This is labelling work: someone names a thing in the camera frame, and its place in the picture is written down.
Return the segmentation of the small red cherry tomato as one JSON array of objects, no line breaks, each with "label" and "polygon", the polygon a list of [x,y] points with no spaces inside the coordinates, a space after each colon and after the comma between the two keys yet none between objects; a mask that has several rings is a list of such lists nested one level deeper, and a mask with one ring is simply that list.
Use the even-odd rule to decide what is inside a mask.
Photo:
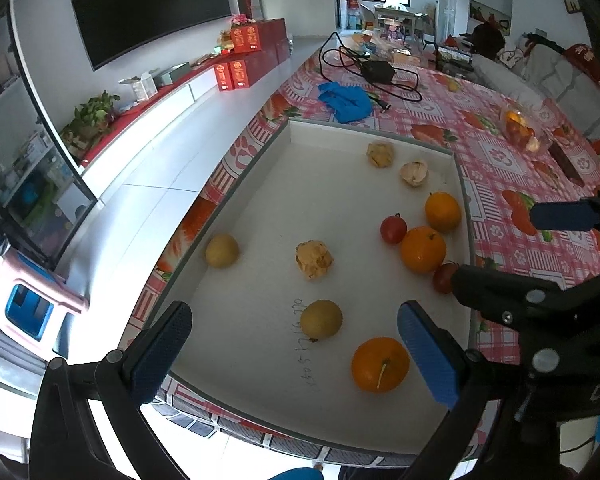
[{"label": "small red cherry tomato", "polygon": [[439,294],[449,295],[453,291],[452,276],[460,266],[455,262],[443,263],[434,271],[432,286]]}]

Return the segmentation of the orange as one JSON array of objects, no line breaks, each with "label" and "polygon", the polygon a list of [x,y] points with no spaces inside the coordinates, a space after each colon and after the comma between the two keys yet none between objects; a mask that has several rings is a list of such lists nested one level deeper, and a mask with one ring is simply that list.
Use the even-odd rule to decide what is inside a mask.
[{"label": "orange", "polygon": [[431,193],[424,207],[427,223],[441,233],[455,230],[462,220],[462,210],[457,200],[447,192]]},{"label": "orange", "polygon": [[416,274],[434,272],[444,263],[445,239],[430,226],[410,229],[400,243],[400,257],[404,266]]},{"label": "orange", "polygon": [[362,391],[386,393],[402,384],[410,367],[411,358],[403,344],[390,337],[377,337],[355,350],[350,370]]}]

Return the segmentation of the tan walnut front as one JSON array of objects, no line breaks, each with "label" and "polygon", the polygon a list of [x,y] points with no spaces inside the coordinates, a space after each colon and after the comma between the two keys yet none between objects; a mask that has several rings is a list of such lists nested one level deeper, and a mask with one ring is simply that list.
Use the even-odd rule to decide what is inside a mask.
[{"label": "tan walnut front", "polygon": [[412,160],[399,170],[399,176],[411,188],[419,188],[428,179],[428,165],[423,160]]}]

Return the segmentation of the tan walnut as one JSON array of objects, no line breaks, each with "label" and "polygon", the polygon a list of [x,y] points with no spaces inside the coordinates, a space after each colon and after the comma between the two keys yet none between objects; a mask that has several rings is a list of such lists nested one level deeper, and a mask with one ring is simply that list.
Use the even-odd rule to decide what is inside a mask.
[{"label": "tan walnut", "polygon": [[388,168],[394,159],[394,149],[390,143],[372,142],[367,145],[366,157],[378,169]]},{"label": "tan walnut", "polygon": [[419,188],[428,179],[428,165],[423,160],[412,160],[399,170],[399,176],[411,188]]}]

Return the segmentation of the brown kiwi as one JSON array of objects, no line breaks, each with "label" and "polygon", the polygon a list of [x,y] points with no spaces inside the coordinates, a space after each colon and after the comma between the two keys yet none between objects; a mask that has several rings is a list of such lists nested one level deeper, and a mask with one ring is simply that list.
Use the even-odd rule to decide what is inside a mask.
[{"label": "brown kiwi", "polygon": [[300,315],[300,328],[310,341],[318,341],[338,333],[342,320],[342,312],[338,304],[320,299],[303,310]]},{"label": "brown kiwi", "polygon": [[234,264],[240,255],[237,240],[230,234],[218,234],[209,240],[204,251],[206,263],[215,269],[224,269]]}]

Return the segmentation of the large tan round fruit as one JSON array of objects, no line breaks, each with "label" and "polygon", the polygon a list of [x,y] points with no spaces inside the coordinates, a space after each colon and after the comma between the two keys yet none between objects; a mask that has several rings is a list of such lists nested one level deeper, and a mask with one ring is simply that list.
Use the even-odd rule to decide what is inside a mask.
[{"label": "large tan round fruit", "polygon": [[296,247],[296,263],[304,277],[312,281],[328,272],[334,258],[323,242],[308,240]]}]

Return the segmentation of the dark red phone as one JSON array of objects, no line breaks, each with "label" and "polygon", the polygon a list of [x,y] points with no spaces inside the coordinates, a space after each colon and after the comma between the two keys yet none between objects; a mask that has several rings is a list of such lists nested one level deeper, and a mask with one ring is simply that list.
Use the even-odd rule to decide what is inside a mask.
[{"label": "dark red phone", "polygon": [[575,166],[566,155],[566,153],[562,150],[560,145],[557,142],[553,142],[550,144],[550,148],[548,149],[550,156],[557,162],[560,170],[565,175],[565,177],[574,185],[580,186],[580,188],[584,187],[584,181],[580,174],[577,172]]}]

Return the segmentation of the clear glass fruit bowl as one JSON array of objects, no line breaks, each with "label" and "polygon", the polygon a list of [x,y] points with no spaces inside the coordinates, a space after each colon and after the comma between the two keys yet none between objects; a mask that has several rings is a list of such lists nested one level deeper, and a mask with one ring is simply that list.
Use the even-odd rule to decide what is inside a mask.
[{"label": "clear glass fruit bowl", "polygon": [[502,107],[500,125],[507,142],[522,154],[541,157],[550,148],[552,139],[541,123],[516,107]]}]

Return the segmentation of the pink plastic stool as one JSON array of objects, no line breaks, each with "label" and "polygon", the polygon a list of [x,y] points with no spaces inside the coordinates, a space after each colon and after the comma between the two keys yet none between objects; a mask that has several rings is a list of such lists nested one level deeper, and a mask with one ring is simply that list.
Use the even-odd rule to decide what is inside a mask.
[{"label": "pink plastic stool", "polygon": [[88,300],[15,248],[0,256],[0,330],[45,361],[69,356],[69,328]]}]

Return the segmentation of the grey sofa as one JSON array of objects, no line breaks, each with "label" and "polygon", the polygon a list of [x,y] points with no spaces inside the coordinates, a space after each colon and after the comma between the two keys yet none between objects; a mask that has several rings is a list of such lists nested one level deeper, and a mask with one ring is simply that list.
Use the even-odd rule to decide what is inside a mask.
[{"label": "grey sofa", "polygon": [[600,140],[600,86],[555,50],[536,44],[519,71],[588,140]]}]

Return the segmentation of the red embroidered cushion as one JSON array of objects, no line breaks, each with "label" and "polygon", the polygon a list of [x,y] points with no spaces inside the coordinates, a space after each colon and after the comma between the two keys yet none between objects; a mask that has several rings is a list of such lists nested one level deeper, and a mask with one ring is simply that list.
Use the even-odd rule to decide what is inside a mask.
[{"label": "red embroidered cushion", "polygon": [[600,87],[600,60],[590,46],[573,44],[565,50],[564,57]]}]

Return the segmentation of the small fruit far table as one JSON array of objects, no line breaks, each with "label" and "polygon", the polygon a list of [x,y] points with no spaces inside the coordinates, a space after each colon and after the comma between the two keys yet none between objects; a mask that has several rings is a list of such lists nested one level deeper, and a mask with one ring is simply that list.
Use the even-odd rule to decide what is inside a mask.
[{"label": "small fruit far table", "polygon": [[448,81],[446,82],[446,86],[448,87],[448,90],[451,92],[460,91],[460,84],[455,79],[449,78]]}]

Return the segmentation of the person in black seated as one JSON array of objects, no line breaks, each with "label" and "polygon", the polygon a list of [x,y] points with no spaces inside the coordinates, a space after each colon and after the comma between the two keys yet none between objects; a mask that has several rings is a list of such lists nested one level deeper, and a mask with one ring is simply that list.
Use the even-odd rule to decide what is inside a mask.
[{"label": "person in black seated", "polygon": [[472,31],[469,41],[470,52],[475,58],[482,56],[492,62],[498,62],[498,56],[505,49],[506,41],[502,33],[489,23],[481,23]]}]

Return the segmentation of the white shallow box tray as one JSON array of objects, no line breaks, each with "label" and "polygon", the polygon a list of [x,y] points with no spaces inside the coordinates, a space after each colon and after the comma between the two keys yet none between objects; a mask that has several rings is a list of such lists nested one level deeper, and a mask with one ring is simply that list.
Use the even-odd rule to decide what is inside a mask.
[{"label": "white shallow box tray", "polygon": [[[415,455],[445,415],[418,370],[387,393],[359,389],[350,363],[374,337],[396,337],[400,305],[417,301],[462,346],[471,315],[430,277],[404,266],[398,248],[380,237],[381,221],[400,214],[422,226],[434,192],[464,200],[460,167],[446,148],[390,136],[393,165],[373,167],[367,145],[380,132],[292,120],[283,125],[240,175],[160,295],[155,314],[181,300],[193,328],[170,374],[201,399],[236,416],[329,448],[374,456]],[[412,160],[428,179],[411,188],[399,176]],[[240,255],[224,269],[206,263],[215,235],[230,234]],[[328,272],[307,280],[296,247],[323,242],[334,258]],[[310,341],[300,315],[312,302],[338,304],[342,325]]]}]

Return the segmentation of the black power adapter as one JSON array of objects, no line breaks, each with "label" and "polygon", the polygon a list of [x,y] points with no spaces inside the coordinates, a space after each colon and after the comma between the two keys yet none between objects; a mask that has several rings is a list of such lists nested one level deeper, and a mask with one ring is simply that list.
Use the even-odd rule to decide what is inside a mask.
[{"label": "black power adapter", "polygon": [[386,61],[366,60],[360,64],[362,77],[369,84],[391,84],[396,70]]}]

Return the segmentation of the blue crumpled glove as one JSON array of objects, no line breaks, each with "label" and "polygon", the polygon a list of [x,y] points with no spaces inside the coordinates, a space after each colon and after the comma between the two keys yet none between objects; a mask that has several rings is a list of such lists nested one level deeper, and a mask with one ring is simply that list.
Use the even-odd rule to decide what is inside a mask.
[{"label": "blue crumpled glove", "polygon": [[325,104],[340,124],[358,122],[372,114],[373,103],[359,86],[342,86],[337,81],[327,81],[318,86],[318,99]]}]

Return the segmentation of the green potted plant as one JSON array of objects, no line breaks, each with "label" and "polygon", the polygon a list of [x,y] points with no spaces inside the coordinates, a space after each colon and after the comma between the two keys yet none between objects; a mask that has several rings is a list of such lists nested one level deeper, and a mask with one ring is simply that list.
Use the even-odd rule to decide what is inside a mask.
[{"label": "green potted plant", "polygon": [[116,119],[114,104],[120,96],[103,91],[74,109],[73,120],[62,128],[60,138],[74,158],[81,158],[106,133]]}]

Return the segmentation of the red gift boxes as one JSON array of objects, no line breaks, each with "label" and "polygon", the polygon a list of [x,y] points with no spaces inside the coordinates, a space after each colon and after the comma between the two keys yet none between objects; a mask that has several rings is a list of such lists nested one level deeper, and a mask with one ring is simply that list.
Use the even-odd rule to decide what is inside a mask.
[{"label": "red gift boxes", "polygon": [[256,21],[230,29],[230,52],[213,65],[220,91],[247,89],[290,58],[283,18]]}]

